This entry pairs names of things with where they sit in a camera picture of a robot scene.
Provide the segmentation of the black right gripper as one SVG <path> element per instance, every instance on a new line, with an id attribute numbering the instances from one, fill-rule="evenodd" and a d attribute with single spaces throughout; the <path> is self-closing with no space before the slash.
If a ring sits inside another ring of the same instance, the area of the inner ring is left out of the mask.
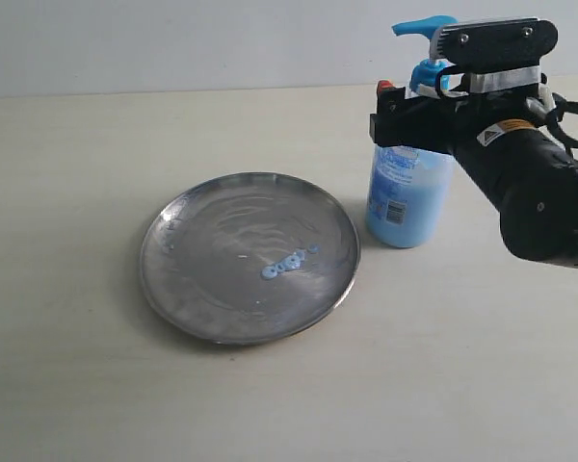
<path id="1" fill-rule="evenodd" d="M 376 114 L 369 118 L 371 141 L 399 146 L 399 153 L 409 157 L 453 155 L 462 142 L 486 148 L 509 133 L 536 131 L 543 124 L 541 83 L 496 84 L 477 93 L 470 84 L 462 78 L 458 88 L 450 89 L 447 75 L 439 81 L 435 75 L 415 77 L 407 87 L 379 80 Z"/>

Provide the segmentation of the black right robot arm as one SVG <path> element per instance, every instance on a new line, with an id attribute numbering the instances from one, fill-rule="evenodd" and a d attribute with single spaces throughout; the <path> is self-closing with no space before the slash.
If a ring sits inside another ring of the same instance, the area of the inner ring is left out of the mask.
<path id="1" fill-rule="evenodd" d="M 370 136 L 454 157 L 499 214 L 515 257 L 578 270 L 578 140 L 560 123 L 578 101 L 543 84 L 459 97 L 413 96 L 382 80 Z"/>

